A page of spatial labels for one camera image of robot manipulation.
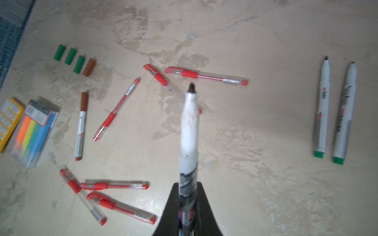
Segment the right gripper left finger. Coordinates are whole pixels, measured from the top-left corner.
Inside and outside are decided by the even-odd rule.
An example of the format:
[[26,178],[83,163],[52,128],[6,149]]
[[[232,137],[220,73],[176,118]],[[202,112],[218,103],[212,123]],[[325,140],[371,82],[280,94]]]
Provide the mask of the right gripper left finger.
[[179,184],[174,183],[153,236],[179,235]]

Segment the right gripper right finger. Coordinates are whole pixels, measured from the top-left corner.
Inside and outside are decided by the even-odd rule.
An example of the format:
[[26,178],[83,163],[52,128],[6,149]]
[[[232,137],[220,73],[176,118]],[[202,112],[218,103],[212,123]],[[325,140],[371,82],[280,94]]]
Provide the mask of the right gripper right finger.
[[201,182],[197,183],[195,235],[223,236],[213,215],[211,206]]

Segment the brown cap marker bottom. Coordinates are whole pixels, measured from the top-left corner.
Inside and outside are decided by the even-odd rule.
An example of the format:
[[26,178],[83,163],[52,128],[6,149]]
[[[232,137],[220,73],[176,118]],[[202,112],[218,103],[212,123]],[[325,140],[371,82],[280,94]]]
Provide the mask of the brown cap marker bottom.
[[191,236],[194,230],[197,198],[199,140],[199,108],[195,85],[191,83],[185,95],[181,117],[179,156],[179,235]]

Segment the green cap marker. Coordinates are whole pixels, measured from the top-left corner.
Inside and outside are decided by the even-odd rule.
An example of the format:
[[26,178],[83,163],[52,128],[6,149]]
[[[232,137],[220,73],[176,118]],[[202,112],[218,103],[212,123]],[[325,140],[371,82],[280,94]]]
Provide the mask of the green cap marker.
[[343,165],[346,159],[349,132],[353,115],[357,87],[357,65],[351,62],[346,74],[342,92],[340,111],[337,117],[336,136],[333,151],[333,162]]
[[328,56],[324,57],[317,99],[317,112],[315,116],[314,135],[313,135],[313,155],[323,158],[326,149],[327,126],[330,101],[330,63]]

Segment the brown cap white marker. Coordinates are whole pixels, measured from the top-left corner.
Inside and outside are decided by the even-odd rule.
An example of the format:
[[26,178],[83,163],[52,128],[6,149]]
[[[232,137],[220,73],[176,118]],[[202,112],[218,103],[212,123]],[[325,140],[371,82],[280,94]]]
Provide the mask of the brown cap white marker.
[[86,114],[88,109],[89,94],[87,92],[81,93],[81,107],[79,113],[79,123],[77,131],[77,140],[75,147],[75,161],[80,161],[83,156],[83,145],[85,136]]

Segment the green pen cap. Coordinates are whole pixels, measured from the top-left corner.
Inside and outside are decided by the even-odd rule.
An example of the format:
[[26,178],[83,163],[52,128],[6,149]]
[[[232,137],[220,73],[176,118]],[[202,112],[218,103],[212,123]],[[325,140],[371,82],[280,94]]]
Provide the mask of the green pen cap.
[[68,53],[66,60],[65,60],[65,64],[71,65],[76,54],[77,54],[77,50],[75,48],[70,48],[69,53]]
[[60,44],[58,46],[58,49],[57,49],[56,54],[54,56],[54,60],[60,61],[62,59],[62,57],[63,57],[63,54],[64,54],[65,50],[66,50],[66,46],[63,45],[63,44]]
[[86,58],[85,58],[83,55],[80,55],[80,56],[78,57],[77,63],[76,63],[75,68],[74,68],[74,72],[75,72],[76,74],[80,74],[81,69],[82,69],[82,67],[83,67],[83,65],[84,65],[85,59],[86,59]]

